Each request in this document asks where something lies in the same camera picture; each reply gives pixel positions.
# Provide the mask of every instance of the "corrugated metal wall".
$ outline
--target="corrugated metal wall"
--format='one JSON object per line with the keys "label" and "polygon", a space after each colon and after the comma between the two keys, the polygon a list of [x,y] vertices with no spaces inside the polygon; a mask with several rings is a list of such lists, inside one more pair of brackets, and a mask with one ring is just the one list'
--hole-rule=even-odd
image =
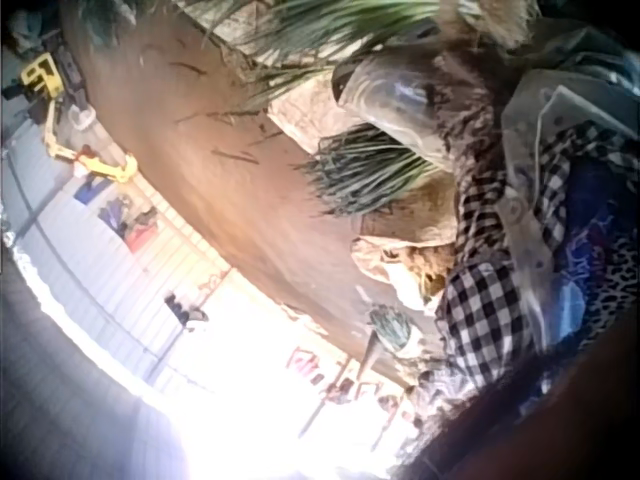
{"label": "corrugated metal wall", "polygon": [[[100,149],[116,151],[104,129],[89,133],[106,138]],[[94,198],[79,200],[84,180],[49,158],[41,135],[27,120],[3,147],[3,203],[16,243],[67,314],[131,373],[154,383],[182,333],[164,297],[173,293],[185,308],[202,307],[230,266],[140,176],[127,185],[108,182]],[[129,219],[157,211],[135,251],[100,218],[123,197]],[[193,375],[183,380],[198,384]]]}

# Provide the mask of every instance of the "cloth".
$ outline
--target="cloth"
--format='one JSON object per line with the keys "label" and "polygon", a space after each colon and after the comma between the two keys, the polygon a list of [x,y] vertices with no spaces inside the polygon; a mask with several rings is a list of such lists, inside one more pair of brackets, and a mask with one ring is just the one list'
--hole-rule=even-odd
{"label": "cloth", "polygon": [[[593,122],[561,132],[541,149],[542,182],[534,214],[543,226],[544,242],[554,252],[559,282],[571,286],[584,305],[582,319],[570,316],[574,323],[558,334],[564,337],[559,347],[568,354],[593,341],[636,298],[639,152],[637,142]],[[448,357],[480,389],[500,378],[534,345],[495,211],[506,172],[478,173],[473,156],[462,163],[457,173],[461,188],[456,268],[437,324]],[[603,184],[594,195],[598,178]],[[590,195],[590,202],[585,202]],[[567,206],[575,213],[567,215]],[[555,302],[559,312],[566,305],[561,299]]]}

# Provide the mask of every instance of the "blue fabric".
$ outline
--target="blue fabric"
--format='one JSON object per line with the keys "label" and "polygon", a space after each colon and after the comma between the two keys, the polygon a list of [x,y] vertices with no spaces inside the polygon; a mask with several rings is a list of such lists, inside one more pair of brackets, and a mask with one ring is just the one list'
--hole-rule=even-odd
{"label": "blue fabric", "polygon": [[626,177],[598,160],[571,165],[565,207],[565,239],[555,254],[554,314],[551,332],[568,354],[588,333],[585,309],[607,282],[607,258],[621,236],[637,238],[637,195]]}

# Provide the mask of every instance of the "blue object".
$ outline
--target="blue object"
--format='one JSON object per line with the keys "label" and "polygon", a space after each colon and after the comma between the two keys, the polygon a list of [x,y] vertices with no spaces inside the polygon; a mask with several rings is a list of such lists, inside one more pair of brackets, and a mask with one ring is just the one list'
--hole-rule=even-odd
{"label": "blue object", "polygon": [[96,182],[97,178],[90,175],[87,177],[87,181],[78,188],[73,198],[78,200],[83,205],[89,205],[91,201],[104,192],[113,183],[108,178],[103,178],[99,182]]}

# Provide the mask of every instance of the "red object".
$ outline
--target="red object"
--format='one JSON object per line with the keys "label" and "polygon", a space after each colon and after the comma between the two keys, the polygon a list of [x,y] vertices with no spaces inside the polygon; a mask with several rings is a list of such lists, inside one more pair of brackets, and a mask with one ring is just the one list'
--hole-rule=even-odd
{"label": "red object", "polygon": [[127,244],[131,253],[136,253],[145,244],[158,233],[157,225],[149,225],[147,227],[136,226],[133,231],[127,235],[124,243]]}

